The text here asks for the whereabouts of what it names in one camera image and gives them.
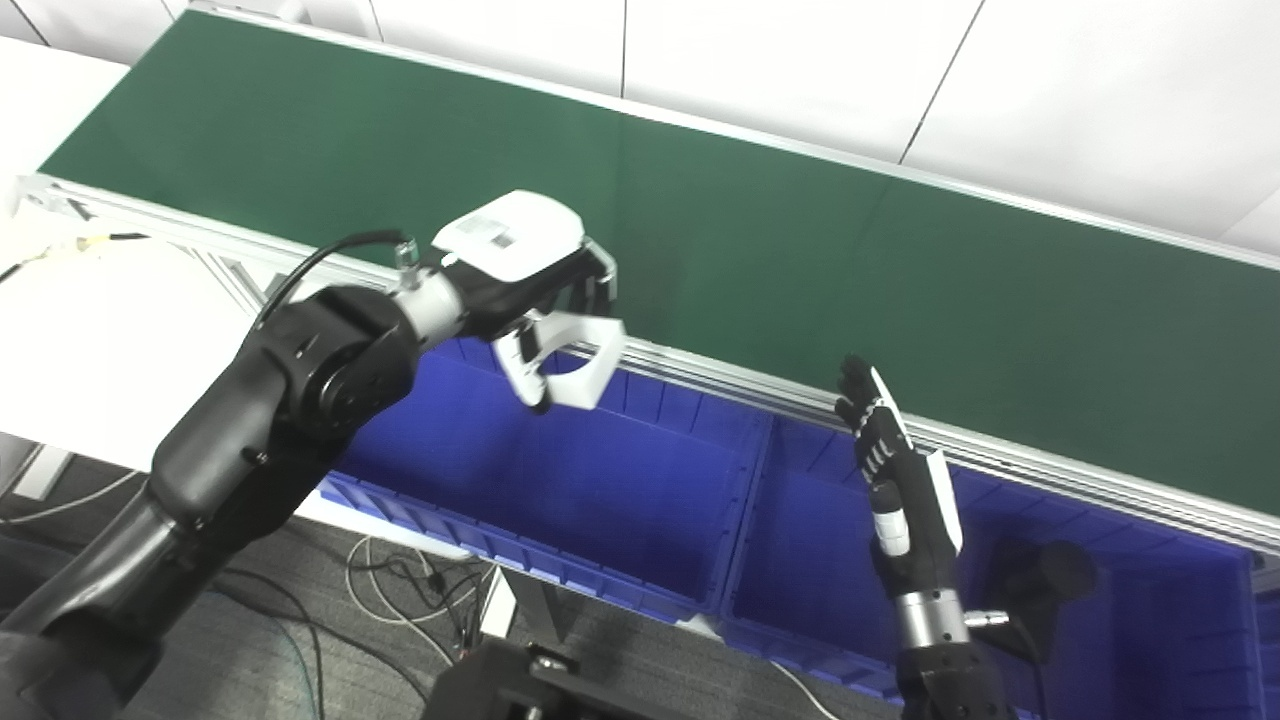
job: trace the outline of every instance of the cable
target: cable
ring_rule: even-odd
[[[426,691],[424,691],[422,687],[417,684],[417,680],[413,679],[413,676],[410,674],[408,670],[404,669],[404,666],[399,665],[394,660],[390,660],[385,653],[383,653],[383,652],[380,652],[380,651],[378,651],[378,650],[375,650],[375,648],[372,648],[372,647],[370,647],[370,646],[367,646],[367,644],[365,644],[365,643],[362,643],[362,642],[352,638],[351,635],[343,634],[343,633],[340,633],[340,632],[330,628],[329,625],[325,625],[324,623],[320,623],[319,620],[296,618],[296,616],[288,615],[285,612],[279,612],[279,611],[273,610],[270,607],[266,607],[264,605],[256,603],[252,600],[243,598],[243,597],[237,597],[234,593],[228,592],[227,588],[216,587],[216,585],[218,584],[215,583],[215,588],[216,588],[216,591],[219,593],[221,593],[223,596],[225,596],[232,602],[236,602],[236,603],[241,605],[242,607],[247,607],[248,610],[252,610],[253,612],[259,612],[259,614],[266,615],[269,618],[275,618],[278,620],[284,620],[287,623],[298,623],[298,624],[306,625],[308,628],[312,628],[315,630],[320,630],[320,632],[325,633],[326,635],[334,638],[335,641],[338,641],[338,642],[340,642],[343,644],[347,644],[349,647],[353,647],[353,648],[358,650],[360,652],[364,652],[369,657],[372,657],[374,660],[376,660],[376,661],[381,662],[383,665],[390,667],[392,670],[396,671],[396,674],[398,674],[401,678],[403,678],[404,682],[408,683],[410,688],[412,688],[413,692],[417,694],[417,697],[422,700],[424,707],[426,706]]]
[[[293,639],[293,633],[284,626],[284,623],[279,618],[271,618],[270,615],[264,615],[268,620],[275,624],[280,629],[280,634],[293,648],[293,656],[298,659],[298,669],[302,670],[302,684],[307,688],[307,707],[311,710],[311,717],[320,720],[320,706],[316,705],[316,694],[311,687],[311,673],[307,671],[307,661],[302,659],[302,648],[298,646],[298,641]]]
[[[810,691],[804,683],[800,682],[800,678],[797,678],[795,673],[787,670],[786,667],[778,665],[777,662],[771,661],[771,664],[774,667],[777,667],[780,673],[786,675],[792,683],[795,683],[796,687],[800,688],[801,692],[804,692],[804,696],[809,698],[809,702],[812,702],[813,706],[818,708],[818,712],[822,712],[823,716],[827,717],[827,720],[840,720],[840,717],[836,717],[835,712],[827,710],[827,706],[818,700],[818,696],[813,694],[813,691]]]
[[[125,474],[123,478],[113,482],[111,484],[109,484],[109,486],[106,486],[104,488],[99,488],[97,491],[91,492],[91,493],[86,495],[84,497],[73,500],[70,502],[64,502],[61,505],[55,505],[52,507],[47,507],[45,510],[41,510],[40,512],[32,512],[31,515],[19,515],[18,518],[0,518],[0,525],[19,525],[22,523],[31,523],[32,520],[40,520],[42,518],[49,518],[50,515],[56,515],[58,512],[61,512],[63,510],[70,510],[73,507],[79,507],[81,505],[84,505],[84,503],[93,502],[95,500],[102,497],[104,495],[111,492],[113,489],[115,489],[115,488],[123,486],[124,483],[132,480],[134,478],[134,475],[137,475],[137,474],[138,474],[138,471],[133,470],[132,473]]]
[[[357,548],[361,544],[364,544],[365,546],[365,562],[372,562],[372,560],[374,560],[372,559],[372,551],[370,550],[370,544],[369,544],[369,541],[371,541],[371,539],[372,539],[372,537],[365,536],[364,539],[356,541],[356,544],[352,546],[352,555],[355,555],[355,548]],[[412,629],[415,633],[419,634],[419,637],[421,637],[424,641],[426,641],[426,643],[429,646],[434,647],[435,651],[440,653],[440,657],[444,659],[444,664],[445,665],[452,666],[453,665],[453,656],[449,655],[449,651],[444,650],[444,646],[440,644],[440,641],[433,638],[431,634],[428,633],[426,630],[424,630],[422,628],[419,628],[417,623],[413,623],[412,620],[410,620],[407,615],[404,615],[403,612],[401,612],[399,607],[396,607],[396,605],[393,605],[392,601],[387,600],[387,594],[383,593],[383,587],[378,583],[378,574],[376,573],[370,574],[369,579],[374,584],[374,592],[378,593],[378,600],[383,601],[383,605],[387,606],[387,610],[390,610],[392,612],[394,612],[396,616],[399,618],[401,620],[403,620],[403,623],[406,625],[408,625],[410,629]]]
[[[302,605],[302,601],[298,600],[298,596],[293,594],[292,592],[289,592],[288,588],[285,588],[280,583],[276,583],[271,578],[268,578],[266,575],[253,573],[252,570],[241,570],[238,568],[223,568],[223,574],[239,575],[242,578],[257,580],[259,583],[262,583],[264,585],[271,588],[273,591],[287,598],[293,605],[293,607],[298,610],[298,615],[302,616],[301,621],[306,623],[311,628],[311,644],[312,647],[315,647],[315,653],[316,653],[316,714],[319,720],[324,720],[325,716],[324,660],[321,660],[321,652],[320,652],[320,635],[316,634],[316,625],[312,624],[311,614],[307,612],[306,606]]]
[[[361,611],[364,611],[365,615],[369,616],[370,620],[374,620],[374,621],[378,621],[378,623],[384,623],[387,625],[404,625],[406,623],[425,623],[428,620],[434,620],[434,619],[439,618],[440,615],[444,615],[445,612],[448,612],[448,610],[451,607],[462,603],[462,601],[465,601],[466,598],[471,597],[471,593],[475,592],[475,588],[472,588],[472,589],[467,591],[466,593],[463,593],[461,597],[458,597],[452,603],[449,602],[449,597],[452,597],[453,592],[456,592],[462,585],[462,583],[467,582],[471,578],[468,575],[467,578],[463,578],[462,580],[458,580],[457,583],[454,583],[449,589],[444,591],[442,593],[442,602],[440,603],[435,603],[435,602],[431,602],[429,598],[426,598],[425,593],[422,593],[421,588],[419,588],[417,584],[415,583],[415,589],[419,591],[419,594],[421,596],[421,598],[426,603],[426,606],[431,610],[431,612],[429,612],[426,615],[420,615],[417,618],[388,618],[385,615],[381,615],[381,614],[374,611],[367,605],[365,605],[365,602],[356,593],[356,587],[355,587],[355,584],[352,582],[351,571],[352,570],[371,570],[371,571],[376,571],[376,570],[381,570],[384,568],[394,568],[394,566],[397,566],[397,561],[374,562],[374,564],[366,562],[365,565],[356,565],[355,564],[356,552],[358,552],[361,547],[367,547],[366,543],[369,543],[371,539],[372,538],[370,536],[366,536],[365,538],[362,538],[361,541],[358,541],[355,546],[352,546],[351,552],[347,553],[347,562],[346,562],[346,568],[344,568],[344,570],[346,570],[346,582],[347,582],[347,593],[351,594],[352,601],[356,603],[357,607],[360,607]],[[410,575],[408,573],[406,573],[406,575],[401,577],[401,578],[402,579],[407,579],[410,582],[417,580],[417,578]]]
[[[1027,648],[1028,662],[1032,666],[1032,675],[1036,680],[1036,702],[1039,705],[1041,720],[1050,720],[1048,692],[1044,689],[1044,670],[1039,664],[1039,650],[1036,647],[1036,642],[1032,639],[1030,632],[1027,630],[1027,625],[1023,624],[1021,618],[1010,616],[1009,624],[1018,632],[1018,637],[1021,638],[1023,646]]]
[[[234,598],[228,597],[228,596],[225,596],[223,593],[219,593],[219,592],[206,592],[205,594],[214,596],[214,597],[221,597],[223,600],[227,600],[229,602],[236,602]],[[264,615],[261,612],[253,612],[253,614],[259,615],[259,616],[261,616],[261,618],[264,618],[266,620],[270,620],[273,625],[275,625],[276,628],[279,628],[280,629],[280,634],[284,635],[284,639],[288,641],[289,647],[293,648],[293,656],[297,659],[298,667],[302,670],[302,683],[307,688],[307,707],[311,710],[311,716],[319,720],[320,712],[319,712],[319,710],[316,710],[316,696],[315,696],[315,691],[311,688],[311,671],[307,669],[307,661],[303,660],[303,657],[302,657],[302,648],[298,647],[298,641],[293,639],[293,633],[291,633],[289,629],[284,626],[284,623],[282,623],[279,618],[274,618],[271,615]]]
[[[70,247],[74,247],[78,252],[83,252],[83,251],[88,250],[90,247],[92,247],[92,246],[95,246],[95,245],[97,245],[100,242],[108,242],[108,241],[111,241],[111,240],[146,240],[148,237],[151,237],[151,236],[142,234],[142,233],[138,233],[138,232],[118,232],[118,233],[111,233],[111,234],[96,234],[96,236],[91,236],[91,237],[77,237],[76,238],[76,243],[70,245]],[[6,269],[5,272],[0,273],[0,283],[3,283],[4,281],[6,281],[6,279],[12,278],[13,275],[18,274],[18,270],[26,268],[31,263],[35,263],[36,260],[44,260],[45,258],[49,258],[49,255],[51,252],[54,252],[56,249],[67,247],[67,246],[68,246],[68,243],[50,245],[42,252],[40,252],[38,255],[32,255],[31,258],[27,258],[24,260],[19,260],[19,261],[14,263],[13,265],[9,266],[9,269]]]
[[[334,242],[333,245],[316,250],[315,252],[308,255],[306,260],[300,263],[297,268],[293,268],[293,272],[289,273],[284,278],[284,281],[279,284],[279,287],[275,288],[275,292],[273,292],[271,296],[266,299],[266,302],[262,304],[262,309],[259,310],[257,313],[257,318],[253,319],[252,327],[253,328],[262,327],[262,323],[265,323],[268,318],[270,318],[271,314],[275,313],[275,310],[283,302],[285,302],[289,297],[293,296],[293,291],[297,290],[298,283],[302,282],[302,278],[307,273],[310,273],[316,265],[319,265],[325,258],[333,255],[334,252],[365,245],[396,246],[404,242],[411,242],[411,240],[401,231],[370,231],[356,234],[348,234],[347,237],[339,240],[338,242]]]

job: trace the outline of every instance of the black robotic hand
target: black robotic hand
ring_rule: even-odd
[[[854,461],[869,486],[872,559],[897,607],[902,717],[1016,717],[1000,675],[969,638],[956,594],[964,544],[951,475],[941,451],[915,446],[879,373],[845,359],[836,414],[854,432]]]
[[[869,484],[886,592],[955,587],[963,537],[942,455],[915,447],[879,373],[863,359],[845,359],[840,391],[836,413],[854,432],[855,461]]]

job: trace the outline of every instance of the white wall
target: white wall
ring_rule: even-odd
[[[987,0],[906,164],[1220,237],[1280,188],[1277,32],[1274,0]]]
[[[302,1],[320,27],[1280,255],[1274,0]],[[125,63],[184,6],[0,0],[28,41],[12,3]]]
[[[12,0],[0,0],[0,36],[44,42]]]

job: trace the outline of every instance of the black mount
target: black mount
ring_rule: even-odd
[[[494,720],[692,720],[585,680],[538,646],[486,639],[435,680],[422,717]]]
[[[974,635],[1014,657],[1047,665],[1059,610],[1093,592],[1096,584],[1097,566],[1078,544],[1005,538],[992,555],[983,606],[1004,610],[1010,623],[975,629]]]

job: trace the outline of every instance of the metal table leg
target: metal table leg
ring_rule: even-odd
[[[525,616],[538,642],[559,643],[564,639],[563,609],[556,588],[524,573],[499,569],[485,602],[481,632],[507,637],[516,609]]]

